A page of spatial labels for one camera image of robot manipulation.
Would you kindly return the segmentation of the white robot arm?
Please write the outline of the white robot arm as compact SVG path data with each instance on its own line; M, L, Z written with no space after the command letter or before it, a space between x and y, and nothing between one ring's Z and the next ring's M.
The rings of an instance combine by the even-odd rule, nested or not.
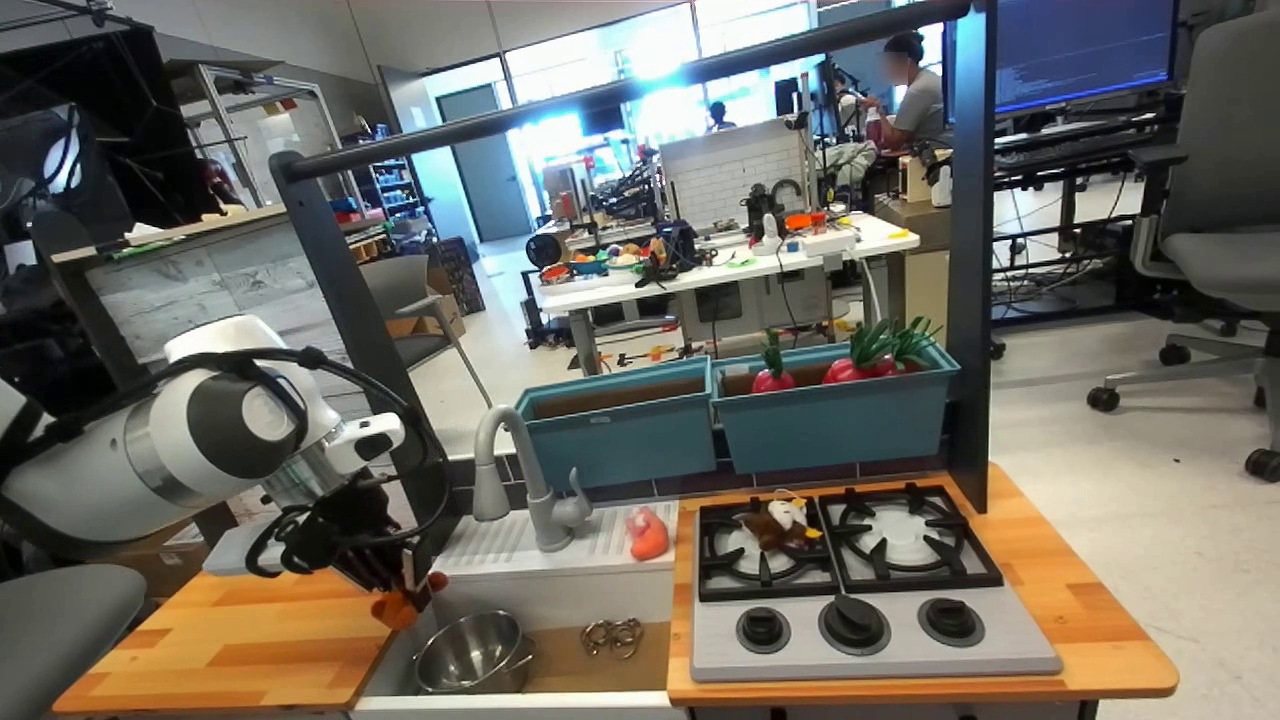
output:
M231 317L172 338L115 413L70 421L22 406L0 502L28 540L111 548L260 489L275 516L243 548L243 573L336 568L367 594L403 594L410 537L373 463L406 434L406 401L376 376Z

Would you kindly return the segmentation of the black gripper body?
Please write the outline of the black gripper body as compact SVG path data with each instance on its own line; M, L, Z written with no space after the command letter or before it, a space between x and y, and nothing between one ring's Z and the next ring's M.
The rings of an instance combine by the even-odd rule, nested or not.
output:
M343 484L294 521L275 540L284 545L278 564L288 573L336 568L356 590L391 590L384 548L410 545L410 537L389 511L389 492L376 480Z

